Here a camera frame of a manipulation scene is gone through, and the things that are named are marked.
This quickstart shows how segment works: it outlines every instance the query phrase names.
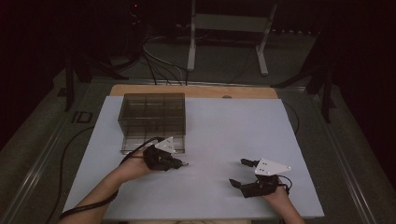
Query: wire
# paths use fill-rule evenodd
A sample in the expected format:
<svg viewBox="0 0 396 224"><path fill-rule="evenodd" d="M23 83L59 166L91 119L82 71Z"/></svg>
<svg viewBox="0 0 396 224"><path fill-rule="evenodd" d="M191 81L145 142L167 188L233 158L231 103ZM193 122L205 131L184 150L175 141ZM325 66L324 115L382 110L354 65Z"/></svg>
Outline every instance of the wire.
<svg viewBox="0 0 396 224"><path fill-rule="evenodd" d="M146 56L145 53L143 53L143 57L146 59L146 62L148 62L148 68L149 68L149 71L151 72L152 79L154 80L154 84L157 85L157 78L155 78L155 75L152 72L151 64L149 64L149 58Z"/></svg>
<svg viewBox="0 0 396 224"><path fill-rule="evenodd" d="M152 60L150 60L150 62L151 62L151 63L154 63L155 65L161 67L163 70L165 70L166 72L168 72L169 74L171 74L171 75L175 78L175 80L178 82L178 84L180 84L180 86L182 86L180 80L177 78L177 76L176 76L173 72L169 71L169 69L165 68L164 66L162 66L162 65L160 65L160 64L158 64L158 63L155 63L155 62L152 61Z"/></svg>
<svg viewBox="0 0 396 224"><path fill-rule="evenodd" d="M289 186L286 185L286 184L284 185L286 187L286 192L289 194L291 187L293 187L293 182L291 182L291 180L289 178L287 178L287 177L285 177L283 175L278 175L278 177L282 177L282 178L285 178L285 179L289 180L290 185Z"/></svg>
<svg viewBox="0 0 396 224"><path fill-rule="evenodd" d="M154 59L154 60L157 60L157 61L160 62L160 63L164 63L164 64L167 64L167 65L170 65L170 66L174 66L174 67L177 68L177 69L183 70L183 71L186 73L185 84L186 84L186 86L188 86L189 71L188 71L186 68L181 67L181 66L178 66L178 65L175 65L175 64L173 64L173 63L169 63L169 62L167 62L167 61L165 61L165 60L163 60L163 59L160 59L160 58L158 58L158 57L156 57L156 56L150 54L150 53L147 51L147 49L146 49L145 46L143 46L143 51L144 51L150 58L152 58L152 59Z"/></svg>
<svg viewBox="0 0 396 224"><path fill-rule="evenodd" d="M62 195L62 187L63 187L63 175L64 175L64 155L66 154L67 149L69 148L70 144L78 137L80 136L82 133L87 132L90 129L93 129L94 126L86 128L82 131L80 131L79 133L76 133L67 143L67 145L64 147L64 152L62 153L62 157L61 157L61 165L60 165L60 174L59 174L59 186L58 186L58 196L56 198L56 203L54 205L54 207L52 208L51 213L49 214L49 218L47 219L46 223L50 223L50 220L53 217L53 214L55 213L56 208L59 205L59 201L61 200L61 195Z"/></svg>

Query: hand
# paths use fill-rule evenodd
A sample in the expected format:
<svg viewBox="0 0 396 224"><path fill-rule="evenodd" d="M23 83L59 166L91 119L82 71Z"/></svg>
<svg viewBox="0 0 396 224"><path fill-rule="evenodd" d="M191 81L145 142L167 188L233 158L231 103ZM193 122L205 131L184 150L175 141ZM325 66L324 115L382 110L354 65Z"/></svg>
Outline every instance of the hand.
<svg viewBox="0 0 396 224"><path fill-rule="evenodd" d="M287 224L304 224L304 220L291 203L288 193L283 186L277 187L272 194L262 196L282 216Z"/></svg>
<svg viewBox="0 0 396 224"><path fill-rule="evenodd" d="M136 179L151 172L143 160L143 151L138 150L134 155L120 164L112 173L116 175L121 183Z"/></svg>

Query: dark background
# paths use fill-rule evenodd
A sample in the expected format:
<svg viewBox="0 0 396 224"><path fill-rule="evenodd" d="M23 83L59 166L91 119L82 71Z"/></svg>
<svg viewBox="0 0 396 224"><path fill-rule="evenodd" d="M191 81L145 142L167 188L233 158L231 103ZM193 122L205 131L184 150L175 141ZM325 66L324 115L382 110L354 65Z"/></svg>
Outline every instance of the dark background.
<svg viewBox="0 0 396 224"><path fill-rule="evenodd" d="M100 6L106 4L105 0L8 0L0 3L0 95L3 104L0 148L52 89L53 77L64 69L64 34L73 34L78 28L84 30L84 24L70 25L70 20L78 17L67 15L77 13L85 19L91 18L85 24L91 27L90 32L86 30L87 34L78 36L94 38L96 41L89 41L92 43L91 49L101 50L103 57L107 56L109 40L105 36L89 35L92 31L97 32L95 29L98 28L94 24L94 15L88 13L92 11L87 9L92 7L92 2L96 3L98 11L103 10ZM130 4L141 4L134 13L159 34L177 35L176 24L186 25L190 22L191 6L188 1L145 2L146 5L141 4L141 1L130 1ZM198 4L205 10L217 10L220 2L199 1ZM237 6L237 3L231 0L228 6ZM111 13L119 13L117 6L112 9ZM327 60L335 64L333 83L340 86L346 103L394 187L395 11L391 0L284 0L273 24L275 32L279 34L293 31L318 37L304 69ZM119 20L113 23L119 22L119 31L122 31L125 18L116 18ZM106 29L111 27L111 22L99 25ZM138 37L133 39L136 43L139 40Z"/></svg>

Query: white table surface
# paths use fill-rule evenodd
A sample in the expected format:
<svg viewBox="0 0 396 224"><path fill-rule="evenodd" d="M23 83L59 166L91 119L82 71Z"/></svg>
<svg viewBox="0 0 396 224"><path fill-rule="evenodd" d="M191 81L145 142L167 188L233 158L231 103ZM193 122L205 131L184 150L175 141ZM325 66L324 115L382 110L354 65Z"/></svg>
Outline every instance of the white table surface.
<svg viewBox="0 0 396 224"><path fill-rule="evenodd" d="M107 96L64 210L122 160L121 102L121 96ZM105 219L276 218L263 199L245 199L229 183L254 182L254 168L240 160L260 158L291 167L283 175L293 182L290 199L303 217L324 216L281 100L186 98L186 122L186 153L174 157L190 165L124 184Z"/></svg>

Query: metal frame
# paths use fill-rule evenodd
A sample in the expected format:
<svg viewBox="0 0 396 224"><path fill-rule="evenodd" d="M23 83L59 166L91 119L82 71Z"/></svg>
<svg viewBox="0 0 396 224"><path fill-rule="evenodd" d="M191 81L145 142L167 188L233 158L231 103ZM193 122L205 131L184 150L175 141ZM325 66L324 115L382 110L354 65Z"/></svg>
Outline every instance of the metal frame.
<svg viewBox="0 0 396 224"><path fill-rule="evenodd" d="M270 15L265 18L199 14L195 11L195 0L191 0L191 38L187 70L192 72L195 67L196 29L262 32L262 42L256 46L256 53L257 59L259 61L260 72L263 76L267 76L268 68L265 62L263 51L268 39L268 35L271 31L276 8L277 4L274 3L271 8Z"/></svg>

